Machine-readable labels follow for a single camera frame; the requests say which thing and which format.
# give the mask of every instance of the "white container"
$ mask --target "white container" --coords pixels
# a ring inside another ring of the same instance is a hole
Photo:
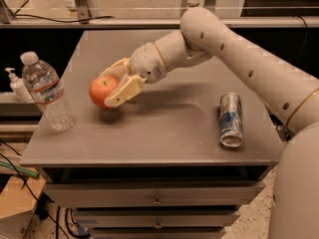
[[[14,70],[14,68],[6,68],[6,71],[9,73],[9,78],[11,80],[10,88],[21,102],[30,102],[32,100],[32,97],[25,87],[22,79],[18,78],[14,73],[12,73],[12,71]]]
[[[70,128],[75,117],[57,72],[34,52],[22,54],[21,61],[23,82],[50,127],[55,131]]]

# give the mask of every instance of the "white robotic arm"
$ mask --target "white robotic arm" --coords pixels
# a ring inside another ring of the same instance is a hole
[[[297,133],[277,168],[269,238],[319,238],[319,81],[235,34],[211,12],[187,10],[180,31],[138,48],[130,59],[102,72],[120,81],[105,104],[116,107],[141,92],[144,83],[200,63],[207,54],[218,57]]]

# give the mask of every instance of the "drawer knob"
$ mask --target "drawer knob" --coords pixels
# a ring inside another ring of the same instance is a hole
[[[156,198],[156,200],[153,202],[153,206],[161,206],[161,202],[158,198]]]
[[[162,226],[160,225],[160,223],[158,222],[158,224],[157,225],[155,225],[154,226],[154,229],[161,229],[162,228]]]

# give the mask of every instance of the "gray tabletop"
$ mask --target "gray tabletop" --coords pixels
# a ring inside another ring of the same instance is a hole
[[[41,119],[21,164],[34,167],[249,165],[277,163],[282,142],[263,103],[217,58],[175,69],[157,84],[111,111],[92,104],[89,85],[101,71],[166,30],[87,31],[63,81],[77,117],[61,133]],[[240,95],[244,144],[219,143],[218,107]]]

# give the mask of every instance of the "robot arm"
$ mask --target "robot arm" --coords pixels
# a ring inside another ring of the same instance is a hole
[[[180,30],[136,49],[129,59],[114,64],[102,75],[116,75],[119,87],[105,99],[116,107],[178,67],[190,67],[218,57],[254,90],[293,132],[319,121],[319,81],[232,32],[203,8],[187,10]]]

